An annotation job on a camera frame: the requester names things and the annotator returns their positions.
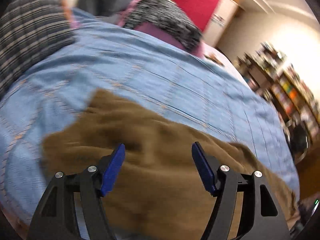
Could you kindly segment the pink blanket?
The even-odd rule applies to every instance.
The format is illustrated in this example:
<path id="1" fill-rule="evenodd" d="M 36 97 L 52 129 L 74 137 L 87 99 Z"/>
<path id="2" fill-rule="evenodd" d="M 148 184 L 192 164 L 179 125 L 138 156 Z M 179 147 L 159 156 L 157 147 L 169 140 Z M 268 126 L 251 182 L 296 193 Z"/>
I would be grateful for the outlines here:
<path id="1" fill-rule="evenodd" d="M 121 14 L 120 20 L 119 22 L 122 20 L 123 18 L 123 14 L 130 8 L 130 5 L 133 3 L 133 1 L 128 5 L 127 9 Z M 172 46 L 175 46 L 183 51 L 186 51 L 182 45 L 180 44 L 180 42 L 177 42 L 171 35 L 166 34 L 164 31 L 154 27 L 152 24 L 150 23 L 144 23 L 142 26 L 136 28 L 136 29 L 131 29 L 131 30 L 136 30 L 136 31 L 140 31 L 142 33 L 151 35 L 163 42 L 166 42 Z M 204 57 L 206 51 L 206 45 L 203 42 L 203 38 L 201 38 L 201 42 L 199 44 L 198 47 L 195 48 L 195 50 L 193 50 L 192 52 L 188 52 L 191 55 L 194 55 L 196 57 Z"/>

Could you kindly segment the plaid cloth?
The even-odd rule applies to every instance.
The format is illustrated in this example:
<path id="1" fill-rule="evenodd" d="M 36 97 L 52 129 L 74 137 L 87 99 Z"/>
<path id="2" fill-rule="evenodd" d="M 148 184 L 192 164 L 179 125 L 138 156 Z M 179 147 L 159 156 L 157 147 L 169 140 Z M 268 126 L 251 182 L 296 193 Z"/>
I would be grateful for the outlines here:
<path id="1" fill-rule="evenodd" d="M 1 96 L 75 38 L 62 0 L 12 0 L 1 17 Z"/>

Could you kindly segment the leopard print cloth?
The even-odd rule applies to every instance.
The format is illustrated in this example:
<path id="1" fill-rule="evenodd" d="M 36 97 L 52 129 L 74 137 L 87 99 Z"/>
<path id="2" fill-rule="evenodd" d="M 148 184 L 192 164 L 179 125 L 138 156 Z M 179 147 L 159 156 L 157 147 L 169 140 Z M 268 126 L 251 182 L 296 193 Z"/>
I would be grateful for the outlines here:
<path id="1" fill-rule="evenodd" d="M 144 23 L 171 35 L 187 52 L 201 42 L 202 31 L 172 0 L 134 0 L 119 22 L 126 29 L 136 29 Z"/>

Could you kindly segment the blue patterned bedspread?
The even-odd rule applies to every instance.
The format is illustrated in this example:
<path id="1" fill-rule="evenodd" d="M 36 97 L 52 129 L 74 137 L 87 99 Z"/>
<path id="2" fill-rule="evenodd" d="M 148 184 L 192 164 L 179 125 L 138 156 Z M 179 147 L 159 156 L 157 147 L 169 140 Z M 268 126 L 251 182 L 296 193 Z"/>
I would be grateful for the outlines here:
<path id="1" fill-rule="evenodd" d="M 1 204 L 29 223 L 46 188 L 41 141 L 86 108 L 97 88 L 222 141 L 249 147 L 300 193 L 276 110 L 225 69 L 74 9 L 75 42 L 29 68 L 1 100 Z"/>

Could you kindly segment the black chair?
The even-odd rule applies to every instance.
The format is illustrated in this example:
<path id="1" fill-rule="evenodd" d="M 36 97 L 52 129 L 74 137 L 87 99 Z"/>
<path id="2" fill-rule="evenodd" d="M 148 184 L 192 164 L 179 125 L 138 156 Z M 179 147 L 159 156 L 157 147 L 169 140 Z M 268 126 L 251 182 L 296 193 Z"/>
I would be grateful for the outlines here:
<path id="1" fill-rule="evenodd" d="M 305 121 L 289 127 L 288 146 L 295 164 L 298 164 L 305 157 L 311 145 L 310 134 Z"/>

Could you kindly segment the wooden bookshelf with books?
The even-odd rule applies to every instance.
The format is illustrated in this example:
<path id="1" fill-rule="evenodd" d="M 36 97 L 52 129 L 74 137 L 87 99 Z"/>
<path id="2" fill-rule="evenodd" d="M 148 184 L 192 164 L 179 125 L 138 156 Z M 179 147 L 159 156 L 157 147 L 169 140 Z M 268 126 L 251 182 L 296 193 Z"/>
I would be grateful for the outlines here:
<path id="1" fill-rule="evenodd" d="M 236 60 L 236 69 L 256 94 L 271 100 L 283 122 L 302 123 L 311 143 L 319 138 L 319 102 L 281 51 L 267 42 Z"/>

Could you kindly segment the brown fleece pants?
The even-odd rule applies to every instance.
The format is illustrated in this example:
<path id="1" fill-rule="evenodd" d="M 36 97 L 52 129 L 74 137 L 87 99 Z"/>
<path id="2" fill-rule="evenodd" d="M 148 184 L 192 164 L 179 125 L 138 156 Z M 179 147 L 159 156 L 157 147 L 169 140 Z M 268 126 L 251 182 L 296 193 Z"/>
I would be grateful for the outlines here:
<path id="1" fill-rule="evenodd" d="M 153 239 L 199 239 L 215 199 L 191 157 L 194 142 L 233 171 L 261 171 L 286 220 L 297 213 L 295 193 L 247 146 L 169 121 L 104 89 L 94 93 L 75 122 L 44 138 L 42 160 L 48 173 L 75 174 L 124 144 L 125 161 L 103 199 L 110 223 Z"/>

